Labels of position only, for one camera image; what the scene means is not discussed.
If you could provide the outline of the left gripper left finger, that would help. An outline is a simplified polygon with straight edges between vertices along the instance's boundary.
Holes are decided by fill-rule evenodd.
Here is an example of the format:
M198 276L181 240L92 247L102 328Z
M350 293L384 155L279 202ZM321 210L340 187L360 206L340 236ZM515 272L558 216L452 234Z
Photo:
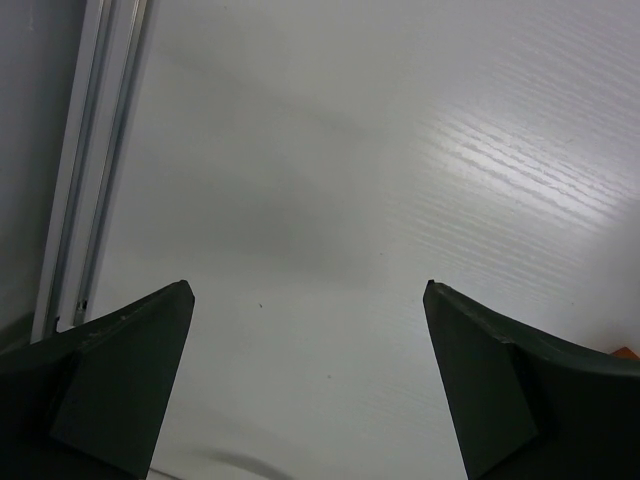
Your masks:
M3 354L2 478L146 478L194 305L181 280Z

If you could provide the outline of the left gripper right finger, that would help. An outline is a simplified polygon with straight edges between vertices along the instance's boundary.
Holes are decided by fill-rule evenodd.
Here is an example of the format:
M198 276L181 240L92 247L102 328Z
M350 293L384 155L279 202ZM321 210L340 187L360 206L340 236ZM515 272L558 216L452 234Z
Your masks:
M431 343L470 479L636 479L639 363L431 280Z

